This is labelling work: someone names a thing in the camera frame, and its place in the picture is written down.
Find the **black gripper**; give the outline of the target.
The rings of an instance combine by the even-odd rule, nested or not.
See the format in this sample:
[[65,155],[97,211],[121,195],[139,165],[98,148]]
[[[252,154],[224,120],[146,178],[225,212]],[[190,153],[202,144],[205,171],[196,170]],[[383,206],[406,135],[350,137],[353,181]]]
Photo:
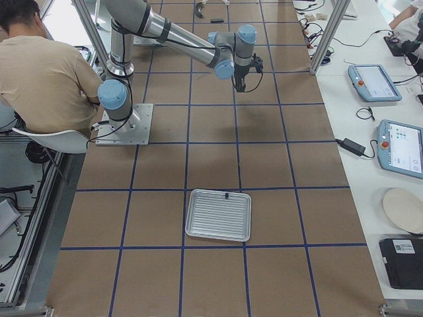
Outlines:
[[235,64],[235,70],[234,70],[234,80],[235,80],[235,88],[237,92],[241,92],[242,88],[243,91],[246,90],[246,83],[245,83],[245,77],[249,74],[250,71],[250,65],[239,65]]

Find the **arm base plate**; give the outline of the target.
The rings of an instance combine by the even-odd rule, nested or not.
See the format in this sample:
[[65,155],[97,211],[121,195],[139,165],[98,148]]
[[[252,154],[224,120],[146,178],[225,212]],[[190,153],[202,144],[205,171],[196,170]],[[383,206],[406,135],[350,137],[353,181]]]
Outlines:
[[110,120],[106,110],[102,121],[108,121],[98,130],[98,146],[148,145],[153,117],[153,104],[134,104],[129,120],[118,131],[122,122]]

